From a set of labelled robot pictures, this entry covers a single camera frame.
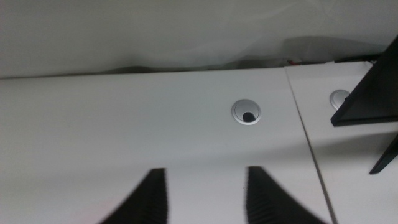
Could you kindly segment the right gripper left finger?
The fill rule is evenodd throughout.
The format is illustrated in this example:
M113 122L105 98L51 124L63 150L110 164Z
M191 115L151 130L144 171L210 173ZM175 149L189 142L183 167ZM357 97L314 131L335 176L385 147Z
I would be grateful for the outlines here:
M167 224L168 212L166 171L151 169L101 224Z

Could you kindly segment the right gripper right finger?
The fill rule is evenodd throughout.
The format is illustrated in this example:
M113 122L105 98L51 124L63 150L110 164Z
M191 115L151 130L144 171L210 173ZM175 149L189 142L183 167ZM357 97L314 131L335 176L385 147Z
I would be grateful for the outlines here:
M248 223L323 223L292 198L262 167L248 167Z

